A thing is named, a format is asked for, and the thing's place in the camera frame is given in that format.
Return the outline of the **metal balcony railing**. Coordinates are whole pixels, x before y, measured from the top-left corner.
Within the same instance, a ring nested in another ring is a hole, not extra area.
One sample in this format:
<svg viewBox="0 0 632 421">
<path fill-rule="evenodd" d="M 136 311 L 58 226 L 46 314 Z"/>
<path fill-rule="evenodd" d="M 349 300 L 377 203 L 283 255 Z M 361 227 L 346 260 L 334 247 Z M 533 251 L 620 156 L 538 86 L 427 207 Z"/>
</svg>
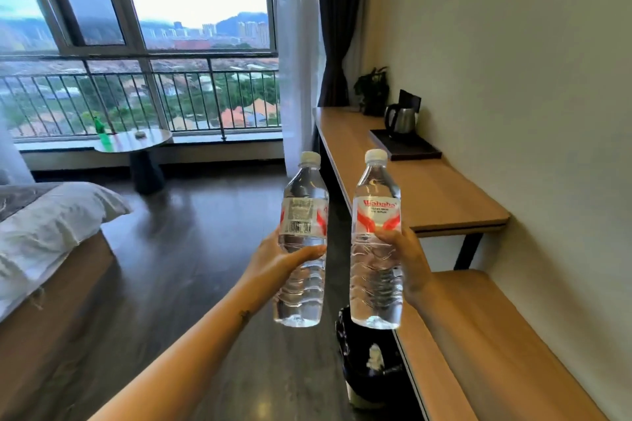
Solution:
<svg viewBox="0 0 632 421">
<path fill-rule="evenodd" d="M 277 132 L 279 64 L 258 54 L 0 57 L 0 116 L 18 142 Z"/>
</svg>

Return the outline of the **low wooden bench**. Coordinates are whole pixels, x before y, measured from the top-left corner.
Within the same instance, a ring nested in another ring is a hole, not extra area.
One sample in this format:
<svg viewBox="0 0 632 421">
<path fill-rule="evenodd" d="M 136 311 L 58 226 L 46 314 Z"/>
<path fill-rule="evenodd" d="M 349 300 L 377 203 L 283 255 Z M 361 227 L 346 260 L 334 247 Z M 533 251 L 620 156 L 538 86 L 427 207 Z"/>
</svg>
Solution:
<svg viewBox="0 0 632 421">
<path fill-rule="evenodd" d="M 491 347 L 500 421 L 609 421 L 501 289 L 478 270 L 433 273 Z M 480 421 L 415 308 L 405 299 L 399 345 L 429 421 Z"/>
</svg>

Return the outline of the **clear water bottle barcode label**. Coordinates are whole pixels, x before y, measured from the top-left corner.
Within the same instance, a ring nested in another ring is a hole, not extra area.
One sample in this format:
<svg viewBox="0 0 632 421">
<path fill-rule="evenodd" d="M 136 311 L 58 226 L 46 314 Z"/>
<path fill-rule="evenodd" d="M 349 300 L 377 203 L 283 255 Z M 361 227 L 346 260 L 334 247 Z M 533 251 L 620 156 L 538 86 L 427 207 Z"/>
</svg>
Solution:
<svg viewBox="0 0 632 421">
<path fill-rule="evenodd" d="M 301 154 L 299 171 L 284 190 L 278 242 L 288 253 L 327 245 L 329 192 L 320 154 Z M 326 286 L 326 254 L 297 267 L 274 297 L 274 321 L 290 328 L 320 323 Z"/>
</svg>

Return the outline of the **round side table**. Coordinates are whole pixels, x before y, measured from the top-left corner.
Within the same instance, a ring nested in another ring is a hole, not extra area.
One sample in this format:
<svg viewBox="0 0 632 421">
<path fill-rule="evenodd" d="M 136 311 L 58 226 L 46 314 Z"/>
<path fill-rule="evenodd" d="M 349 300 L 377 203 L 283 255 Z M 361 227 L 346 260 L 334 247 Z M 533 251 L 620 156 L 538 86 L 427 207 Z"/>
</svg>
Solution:
<svg viewBox="0 0 632 421">
<path fill-rule="evenodd" d="M 142 129 L 146 132 L 145 139 L 136 139 L 130 130 L 109 134 L 113 145 L 113 152 L 107 154 L 127 154 L 130 161 L 130 174 L 135 191 L 143 196 L 154 195 L 165 187 L 165 179 L 160 166 L 152 157 L 151 150 L 169 143 L 172 132 L 159 128 Z M 99 152 L 100 141 L 96 141 L 94 149 Z"/>
</svg>

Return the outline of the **long wooden wall desk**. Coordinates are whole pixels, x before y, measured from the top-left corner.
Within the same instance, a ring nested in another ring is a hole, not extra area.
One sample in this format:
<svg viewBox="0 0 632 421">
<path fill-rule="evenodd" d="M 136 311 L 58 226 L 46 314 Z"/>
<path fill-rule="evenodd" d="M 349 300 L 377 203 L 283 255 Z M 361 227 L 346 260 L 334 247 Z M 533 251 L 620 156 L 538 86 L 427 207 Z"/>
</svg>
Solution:
<svg viewBox="0 0 632 421">
<path fill-rule="evenodd" d="M 376 146 L 370 130 L 379 120 L 334 107 L 315 108 L 313 115 L 338 191 L 351 211 L 365 153 Z M 389 162 L 387 169 L 401 189 L 403 220 L 419 238 L 464 235 L 455 270 L 470 269 L 483 235 L 510 220 L 508 210 L 442 159 Z"/>
</svg>

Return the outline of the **person's left hand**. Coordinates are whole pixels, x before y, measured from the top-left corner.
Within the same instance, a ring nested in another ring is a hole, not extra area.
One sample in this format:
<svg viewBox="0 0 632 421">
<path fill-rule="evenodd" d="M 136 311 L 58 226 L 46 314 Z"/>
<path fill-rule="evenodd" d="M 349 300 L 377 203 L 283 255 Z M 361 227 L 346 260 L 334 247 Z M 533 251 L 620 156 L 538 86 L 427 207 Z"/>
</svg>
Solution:
<svg viewBox="0 0 632 421">
<path fill-rule="evenodd" d="M 280 258 L 288 253 L 279 243 L 280 226 L 260 243 L 241 276 L 238 286 L 246 296 L 250 313 L 258 312 L 298 268 L 283 268 Z"/>
</svg>

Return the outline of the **clear water bottle red label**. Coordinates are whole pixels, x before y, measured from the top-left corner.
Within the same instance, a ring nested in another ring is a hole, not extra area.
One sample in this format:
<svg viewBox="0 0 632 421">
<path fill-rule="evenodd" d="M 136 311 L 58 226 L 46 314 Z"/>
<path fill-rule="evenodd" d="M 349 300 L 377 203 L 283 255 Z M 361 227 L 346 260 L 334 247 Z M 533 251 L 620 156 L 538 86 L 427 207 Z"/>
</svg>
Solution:
<svg viewBox="0 0 632 421">
<path fill-rule="evenodd" d="M 350 316 L 360 326 L 380 330 L 399 327 L 403 305 L 396 250 L 375 235 L 377 228 L 401 231 L 401 191 L 387 172 L 388 159 L 382 149 L 367 151 L 352 209 Z"/>
</svg>

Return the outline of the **black tray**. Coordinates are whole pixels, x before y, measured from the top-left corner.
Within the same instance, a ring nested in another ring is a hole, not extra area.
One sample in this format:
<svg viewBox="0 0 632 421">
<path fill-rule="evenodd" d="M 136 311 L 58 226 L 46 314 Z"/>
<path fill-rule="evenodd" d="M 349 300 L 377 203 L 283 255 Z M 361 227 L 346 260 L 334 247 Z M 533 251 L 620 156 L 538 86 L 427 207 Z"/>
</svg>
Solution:
<svg viewBox="0 0 632 421">
<path fill-rule="evenodd" d="M 390 161 L 439 160 L 442 151 L 414 132 L 391 136 L 386 129 L 369 130 L 378 148 L 383 149 Z"/>
</svg>

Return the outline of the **person's left forearm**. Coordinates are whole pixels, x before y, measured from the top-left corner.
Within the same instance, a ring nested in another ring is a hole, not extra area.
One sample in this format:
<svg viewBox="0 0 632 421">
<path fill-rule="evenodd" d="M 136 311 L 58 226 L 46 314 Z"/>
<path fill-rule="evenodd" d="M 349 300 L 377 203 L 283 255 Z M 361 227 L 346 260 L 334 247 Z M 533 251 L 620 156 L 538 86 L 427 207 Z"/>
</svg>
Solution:
<svg viewBox="0 0 632 421">
<path fill-rule="evenodd" d="M 184 421 L 249 320 L 271 298 L 241 280 L 88 421 Z"/>
</svg>

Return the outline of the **white sheer curtain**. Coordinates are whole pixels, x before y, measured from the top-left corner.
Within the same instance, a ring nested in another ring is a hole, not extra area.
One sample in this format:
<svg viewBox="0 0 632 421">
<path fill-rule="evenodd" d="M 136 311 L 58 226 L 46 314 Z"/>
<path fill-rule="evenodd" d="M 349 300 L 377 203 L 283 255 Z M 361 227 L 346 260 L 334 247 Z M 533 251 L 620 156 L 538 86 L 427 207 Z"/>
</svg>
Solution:
<svg viewBox="0 0 632 421">
<path fill-rule="evenodd" d="M 288 178 L 293 178 L 301 154 L 313 150 L 313 109 L 319 100 L 325 51 L 319 0 L 275 1 L 284 161 Z"/>
<path fill-rule="evenodd" d="M 0 186 L 28 185 L 35 182 L 0 115 Z"/>
</svg>

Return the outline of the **dark curtain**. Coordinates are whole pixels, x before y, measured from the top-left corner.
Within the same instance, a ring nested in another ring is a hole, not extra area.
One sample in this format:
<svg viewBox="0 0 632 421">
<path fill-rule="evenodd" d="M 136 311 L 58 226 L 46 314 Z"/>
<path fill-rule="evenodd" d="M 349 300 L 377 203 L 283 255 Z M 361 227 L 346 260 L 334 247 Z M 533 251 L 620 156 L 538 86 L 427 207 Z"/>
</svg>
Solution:
<svg viewBox="0 0 632 421">
<path fill-rule="evenodd" d="M 360 0 L 319 0 L 320 26 L 326 54 L 319 107 L 350 104 L 343 61 L 355 33 L 359 3 Z"/>
</svg>

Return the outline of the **person's right hand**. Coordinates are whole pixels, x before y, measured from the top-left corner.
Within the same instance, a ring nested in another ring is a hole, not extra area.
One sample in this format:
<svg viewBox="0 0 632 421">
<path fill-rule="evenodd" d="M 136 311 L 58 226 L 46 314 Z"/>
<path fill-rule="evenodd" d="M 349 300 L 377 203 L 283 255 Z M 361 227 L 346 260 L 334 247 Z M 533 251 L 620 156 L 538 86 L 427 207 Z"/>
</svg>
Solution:
<svg viewBox="0 0 632 421">
<path fill-rule="evenodd" d="M 434 276 L 416 234 L 407 226 L 400 232 L 407 237 L 405 244 L 390 245 L 403 268 L 405 299 L 422 315 L 432 299 Z"/>
</svg>

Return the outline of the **white duvet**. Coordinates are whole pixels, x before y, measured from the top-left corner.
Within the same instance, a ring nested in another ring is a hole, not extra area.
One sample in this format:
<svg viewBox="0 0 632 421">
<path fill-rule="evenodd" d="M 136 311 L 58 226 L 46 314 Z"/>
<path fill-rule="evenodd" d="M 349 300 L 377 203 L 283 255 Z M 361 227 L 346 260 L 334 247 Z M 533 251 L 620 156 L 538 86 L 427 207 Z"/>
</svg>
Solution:
<svg viewBox="0 0 632 421">
<path fill-rule="evenodd" d="M 108 188 L 62 183 L 0 223 L 0 323 L 103 224 L 132 211 Z"/>
</svg>

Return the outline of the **white crumpled tissue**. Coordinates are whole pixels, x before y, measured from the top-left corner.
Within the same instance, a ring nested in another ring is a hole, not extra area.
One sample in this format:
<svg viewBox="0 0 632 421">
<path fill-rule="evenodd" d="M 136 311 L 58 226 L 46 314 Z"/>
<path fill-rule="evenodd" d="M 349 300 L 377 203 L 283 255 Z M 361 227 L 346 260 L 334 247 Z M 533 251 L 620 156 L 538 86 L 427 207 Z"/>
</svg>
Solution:
<svg viewBox="0 0 632 421">
<path fill-rule="evenodd" d="M 369 372 L 379 373 L 385 370 L 385 362 L 380 346 L 373 343 L 368 349 L 368 360 L 366 367 Z"/>
</svg>

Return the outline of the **black card stand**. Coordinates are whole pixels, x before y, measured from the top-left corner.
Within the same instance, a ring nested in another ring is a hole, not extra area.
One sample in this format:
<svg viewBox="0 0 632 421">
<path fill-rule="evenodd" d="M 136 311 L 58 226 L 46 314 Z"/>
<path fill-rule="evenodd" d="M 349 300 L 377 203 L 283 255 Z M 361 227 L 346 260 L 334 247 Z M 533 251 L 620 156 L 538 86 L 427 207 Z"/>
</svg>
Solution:
<svg viewBox="0 0 632 421">
<path fill-rule="evenodd" d="M 399 90 L 398 105 L 407 109 L 411 109 L 414 111 L 414 113 L 419 113 L 421 102 L 421 97 L 416 96 L 404 89 Z"/>
</svg>

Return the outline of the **person's right forearm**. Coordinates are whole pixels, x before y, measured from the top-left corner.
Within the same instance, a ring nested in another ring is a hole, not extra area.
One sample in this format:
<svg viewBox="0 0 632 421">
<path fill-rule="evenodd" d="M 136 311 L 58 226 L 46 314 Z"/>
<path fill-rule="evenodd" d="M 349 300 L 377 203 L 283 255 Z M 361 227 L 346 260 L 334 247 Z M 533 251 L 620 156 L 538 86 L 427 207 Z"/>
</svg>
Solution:
<svg viewBox="0 0 632 421">
<path fill-rule="evenodd" d="M 432 282 L 406 285 L 405 298 L 430 330 L 478 419 L 500 421 L 491 374 L 494 357 L 480 330 L 454 299 Z"/>
</svg>

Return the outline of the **green bottle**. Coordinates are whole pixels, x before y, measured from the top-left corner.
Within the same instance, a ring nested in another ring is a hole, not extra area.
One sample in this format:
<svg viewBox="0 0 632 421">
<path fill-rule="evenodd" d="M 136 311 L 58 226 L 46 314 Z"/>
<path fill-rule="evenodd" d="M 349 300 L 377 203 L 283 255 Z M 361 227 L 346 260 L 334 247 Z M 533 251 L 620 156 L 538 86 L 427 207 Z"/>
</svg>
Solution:
<svg viewBox="0 0 632 421">
<path fill-rule="evenodd" d="M 112 153 L 113 145 L 111 139 L 109 138 L 105 125 L 101 122 L 98 116 L 93 118 L 93 125 L 100 141 L 100 148 L 98 150 L 103 153 Z"/>
</svg>

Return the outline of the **grey bed runner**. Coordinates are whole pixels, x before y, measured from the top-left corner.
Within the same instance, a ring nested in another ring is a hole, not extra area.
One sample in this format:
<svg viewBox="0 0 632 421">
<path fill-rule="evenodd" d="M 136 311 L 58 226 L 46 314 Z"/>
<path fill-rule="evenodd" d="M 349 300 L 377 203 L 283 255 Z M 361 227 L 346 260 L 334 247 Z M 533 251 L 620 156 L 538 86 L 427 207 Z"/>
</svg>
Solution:
<svg viewBox="0 0 632 421">
<path fill-rule="evenodd" d="M 62 184 L 62 182 L 44 182 L 0 186 L 0 223 Z"/>
</svg>

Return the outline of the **steel electric kettle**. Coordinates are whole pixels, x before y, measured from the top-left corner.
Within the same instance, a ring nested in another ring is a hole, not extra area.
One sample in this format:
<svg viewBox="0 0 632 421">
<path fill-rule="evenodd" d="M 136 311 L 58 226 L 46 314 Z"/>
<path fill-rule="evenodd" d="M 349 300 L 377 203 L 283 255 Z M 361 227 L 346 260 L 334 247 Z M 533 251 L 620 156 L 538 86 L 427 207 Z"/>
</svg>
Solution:
<svg viewBox="0 0 632 421">
<path fill-rule="evenodd" d="M 388 105 L 384 113 L 387 135 L 399 138 L 414 132 L 419 109 L 420 103 Z"/>
</svg>

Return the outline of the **potted green plant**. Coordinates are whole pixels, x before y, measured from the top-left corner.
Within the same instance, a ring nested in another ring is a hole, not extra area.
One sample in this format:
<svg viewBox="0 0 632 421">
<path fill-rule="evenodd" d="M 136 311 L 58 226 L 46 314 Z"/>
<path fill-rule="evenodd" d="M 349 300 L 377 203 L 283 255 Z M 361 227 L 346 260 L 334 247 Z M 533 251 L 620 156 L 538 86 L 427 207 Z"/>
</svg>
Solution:
<svg viewBox="0 0 632 421">
<path fill-rule="evenodd" d="M 383 117 L 389 99 L 388 67 L 373 68 L 361 75 L 353 90 L 359 100 L 359 111 L 365 116 Z"/>
</svg>

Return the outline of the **wooden bed frame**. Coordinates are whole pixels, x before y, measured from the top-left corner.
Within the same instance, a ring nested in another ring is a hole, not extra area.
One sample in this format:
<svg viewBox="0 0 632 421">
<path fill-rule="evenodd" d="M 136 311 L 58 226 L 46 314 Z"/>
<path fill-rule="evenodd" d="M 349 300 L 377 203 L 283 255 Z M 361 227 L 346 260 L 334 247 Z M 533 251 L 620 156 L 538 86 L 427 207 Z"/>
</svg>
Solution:
<svg viewBox="0 0 632 421">
<path fill-rule="evenodd" d="M 117 259 L 102 230 L 74 248 L 43 284 L 0 322 L 0 421 L 18 421 L 89 318 Z"/>
</svg>

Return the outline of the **black trash bin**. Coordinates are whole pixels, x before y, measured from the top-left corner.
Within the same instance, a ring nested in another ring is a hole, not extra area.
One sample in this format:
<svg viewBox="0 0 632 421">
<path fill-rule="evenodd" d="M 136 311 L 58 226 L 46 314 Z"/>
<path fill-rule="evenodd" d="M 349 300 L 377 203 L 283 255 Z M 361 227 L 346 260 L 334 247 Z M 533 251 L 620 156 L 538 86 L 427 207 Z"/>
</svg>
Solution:
<svg viewBox="0 0 632 421">
<path fill-rule="evenodd" d="M 336 339 L 341 356 L 343 377 L 360 398 L 375 404 L 394 405 L 413 396 L 404 361 L 390 329 L 372 329 L 352 321 L 350 307 L 338 312 Z M 369 372 L 368 349 L 380 346 L 385 370 Z"/>
</svg>

